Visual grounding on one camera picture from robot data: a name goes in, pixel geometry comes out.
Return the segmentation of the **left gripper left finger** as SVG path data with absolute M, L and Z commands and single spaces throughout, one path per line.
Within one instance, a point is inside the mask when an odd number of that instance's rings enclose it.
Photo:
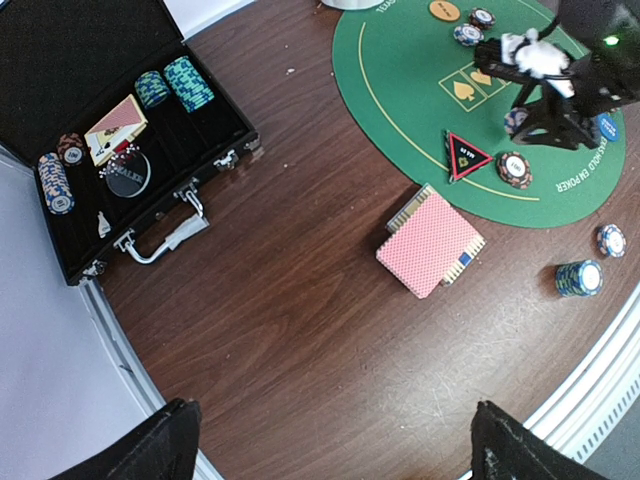
M 114 444 L 57 474 L 57 479 L 191 479 L 201 424 L 200 405 L 176 398 Z

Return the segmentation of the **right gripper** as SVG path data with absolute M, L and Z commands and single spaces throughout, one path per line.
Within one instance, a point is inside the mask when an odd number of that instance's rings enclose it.
M 474 65 L 484 74 L 519 84 L 512 107 L 528 110 L 528 117 L 510 139 L 521 145 L 546 145 L 566 150 L 595 149 L 601 133 L 597 116 L 639 101 L 639 44 L 603 43 L 572 60 L 566 79 L 575 95 L 564 98 L 548 81 L 521 73 L 501 60 L 500 38 L 481 41 L 474 48 Z

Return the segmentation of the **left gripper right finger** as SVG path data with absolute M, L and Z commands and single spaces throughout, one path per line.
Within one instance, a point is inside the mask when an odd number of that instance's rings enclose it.
M 471 440 L 473 479 L 605 479 L 547 445 L 491 401 L 478 403 Z

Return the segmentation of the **blue round dealer button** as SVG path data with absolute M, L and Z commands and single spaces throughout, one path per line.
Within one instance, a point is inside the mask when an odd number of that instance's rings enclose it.
M 620 138 L 620 129 L 609 113 L 601 113 L 597 116 L 597 124 L 601 135 L 609 142 L 617 142 Z

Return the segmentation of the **blue chips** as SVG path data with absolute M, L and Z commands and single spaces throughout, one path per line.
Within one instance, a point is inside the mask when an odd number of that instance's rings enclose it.
M 454 39 L 465 47 L 473 47 L 484 40 L 483 31 L 468 23 L 458 25 L 453 30 Z
M 529 113 L 526 108 L 516 107 L 511 109 L 504 117 L 504 129 L 509 136 L 512 136 L 527 119 Z

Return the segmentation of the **black red triangle all-in marker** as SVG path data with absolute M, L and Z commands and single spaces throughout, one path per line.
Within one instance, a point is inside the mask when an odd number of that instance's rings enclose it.
M 492 155 L 449 130 L 444 131 L 444 146 L 450 183 L 456 183 L 494 161 Z

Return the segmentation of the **orange round button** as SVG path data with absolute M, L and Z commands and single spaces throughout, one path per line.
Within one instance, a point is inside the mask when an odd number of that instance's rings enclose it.
M 445 22 L 456 22 L 460 19 L 461 13 L 459 8 L 445 0 L 433 0 L 429 3 L 430 13 L 438 20 Z

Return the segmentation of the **light blue chip stack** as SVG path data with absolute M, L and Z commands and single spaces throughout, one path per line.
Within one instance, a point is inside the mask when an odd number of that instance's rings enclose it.
M 626 238 L 615 224 L 600 226 L 597 230 L 596 243 L 605 257 L 620 258 L 626 253 Z

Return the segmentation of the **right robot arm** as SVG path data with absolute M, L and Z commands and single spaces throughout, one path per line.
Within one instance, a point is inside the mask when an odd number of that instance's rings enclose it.
M 543 30 L 479 42 L 480 72 L 520 85 L 505 118 L 520 145 L 597 148 L 606 115 L 639 100 L 639 4 L 562 1 Z

